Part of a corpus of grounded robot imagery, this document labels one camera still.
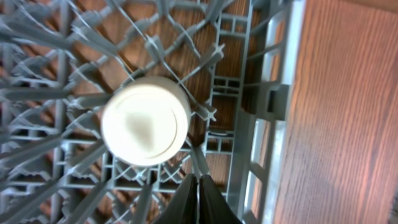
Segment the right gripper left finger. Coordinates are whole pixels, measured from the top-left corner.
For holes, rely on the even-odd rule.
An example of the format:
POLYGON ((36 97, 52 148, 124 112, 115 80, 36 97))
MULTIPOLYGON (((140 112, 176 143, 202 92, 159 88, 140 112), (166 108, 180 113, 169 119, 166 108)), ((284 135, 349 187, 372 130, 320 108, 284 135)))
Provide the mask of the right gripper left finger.
POLYGON ((154 224, 196 224, 197 185, 198 181, 195 175, 186 175, 169 205, 155 219, 154 224))

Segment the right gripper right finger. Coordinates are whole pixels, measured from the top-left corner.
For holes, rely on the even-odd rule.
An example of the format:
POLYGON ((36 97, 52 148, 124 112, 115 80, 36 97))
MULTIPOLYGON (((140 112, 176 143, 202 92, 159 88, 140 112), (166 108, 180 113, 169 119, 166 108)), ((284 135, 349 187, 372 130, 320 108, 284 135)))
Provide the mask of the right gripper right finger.
POLYGON ((210 175, 200 177, 199 224, 242 224, 210 175))

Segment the small white cup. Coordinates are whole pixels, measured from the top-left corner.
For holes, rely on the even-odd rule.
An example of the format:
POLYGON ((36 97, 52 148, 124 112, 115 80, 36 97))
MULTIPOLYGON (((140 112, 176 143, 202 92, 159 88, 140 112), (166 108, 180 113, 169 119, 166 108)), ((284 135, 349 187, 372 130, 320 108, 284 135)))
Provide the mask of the small white cup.
POLYGON ((190 120, 190 104, 181 87, 165 77, 144 77, 106 103, 101 135, 117 159, 153 166, 176 155, 185 142, 190 120))

